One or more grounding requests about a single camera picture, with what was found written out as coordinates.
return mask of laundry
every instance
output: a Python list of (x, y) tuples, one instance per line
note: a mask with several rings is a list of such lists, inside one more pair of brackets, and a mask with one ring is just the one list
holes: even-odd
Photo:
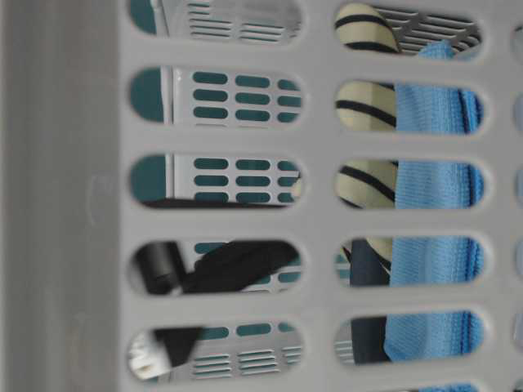
[[(372, 7), (350, 4), (343, 7), (335, 28), (340, 41), (357, 51), (399, 53), (392, 29)], [(392, 85), (354, 81), (339, 91), (336, 109), (342, 123), (354, 131), (394, 131), (396, 92)], [(336, 194), (354, 208), (393, 208), (397, 163), (388, 161), (348, 161), (336, 177)], [(362, 238), (352, 241), (351, 286), (387, 285), (391, 269), (392, 241), (389, 238)], [(387, 361), (383, 350), (385, 317), (351, 321), (355, 363)]]
[[(428, 45), (420, 54), (451, 59), (447, 42)], [(397, 131), (465, 135), (477, 129), (481, 107), (458, 88), (396, 85)], [(481, 175), (466, 163), (400, 161), (396, 208), (469, 208), (483, 193)], [(477, 276), (482, 250), (469, 238), (398, 238), (392, 248), (392, 287), (461, 283)], [(482, 339), (481, 323), (469, 312), (394, 315), (387, 318), (385, 351), (392, 361), (445, 358), (472, 352)], [(427, 388), (423, 392), (471, 391), (470, 385)]]

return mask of ventilation slot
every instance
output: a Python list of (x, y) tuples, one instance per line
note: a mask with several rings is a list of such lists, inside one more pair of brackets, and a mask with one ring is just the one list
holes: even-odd
[(196, 380), (231, 377), (230, 356), (218, 354), (194, 359), (193, 376)]
[(273, 350), (239, 353), (238, 363), (242, 376), (279, 372), (278, 362)]
[(239, 39), (252, 43), (277, 43), (282, 38), (285, 28), (263, 24), (244, 24)]
[(337, 341), (335, 344), (336, 355), (343, 364), (354, 363), (352, 341)]
[(300, 345), (294, 347), (284, 347), (281, 349), (287, 365), (292, 366), (302, 360), (302, 347)]

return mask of blue microfiber cloth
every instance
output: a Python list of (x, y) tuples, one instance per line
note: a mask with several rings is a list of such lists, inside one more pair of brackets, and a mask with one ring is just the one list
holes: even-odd
[[(448, 42), (419, 54), (448, 60)], [(403, 133), (464, 135), (474, 132), (482, 109), (470, 91), (396, 85), (397, 126)], [(481, 174), (466, 163), (401, 161), (396, 208), (468, 208), (483, 193)], [(392, 251), (391, 286), (459, 283), (483, 265), (481, 248), (462, 237), (398, 238)], [(481, 323), (469, 312), (396, 315), (387, 318), (385, 351), (392, 361), (445, 358), (470, 353), (481, 343)], [(471, 392), (471, 385), (426, 388), (422, 392)]]

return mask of black fabric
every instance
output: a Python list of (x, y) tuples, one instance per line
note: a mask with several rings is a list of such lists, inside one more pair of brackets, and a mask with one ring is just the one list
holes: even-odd
[(232, 242), (209, 252), (183, 282), (183, 292), (238, 292), (297, 258), (281, 241)]
[[(382, 261), (365, 239), (352, 242), (351, 286), (388, 286), (389, 274)], [(388, 362), (385, 343), (386, 317), (358, 318), (351, 320), (352, 350), (356, 364)]]
[[(238, 292), (273, 274), (298, 257), (282, 241), (233, 241), (207, 253), (187, 274), (174, 242), (152, 243), (136, 254), (141, 276), (149, 294), (168, 294), (181, 287), (184, 293)], [(186, 363), (202, 327), (154, 330), (165, 344), (173, 367)]]
[(368, 114), (369, 116), (382, 120), (391, 127), (396, 127), (396, 116), (384, 112), (375, 106), (367, 105), (362, 102), (357, 102), (355, 100), (337, 100), (336, 109), (349, 109), (354, 110), (355, 112)]
[(166, 328), (154, 330), (154, 337), (165, 345), (171, 366), (183, 365), (190, 357), (203, 328)]

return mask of towel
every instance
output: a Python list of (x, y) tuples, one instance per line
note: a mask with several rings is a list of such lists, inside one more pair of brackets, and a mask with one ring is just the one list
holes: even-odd
[[(421, 57), (449, 60), (448, 42), (428, 45)], [(470, 91), (396, 85), (397, 131), (465, 135), (477, 129), (482, 110)], [(396, 208), (468, 208), (481, 198), (481, 174), (466, 163), (400, 162)], [(472, 280), (483, 265), (478, 244), (464, 237), (398, 238), (392, 249), (392, 287)], [(392, 361), (434, 359), (470, 353), (481, 343), (481, 322), (469, 312), (394, 315), (387, 318), (385, 351)], [(470, 385), (422, 392), (470, 392)]]

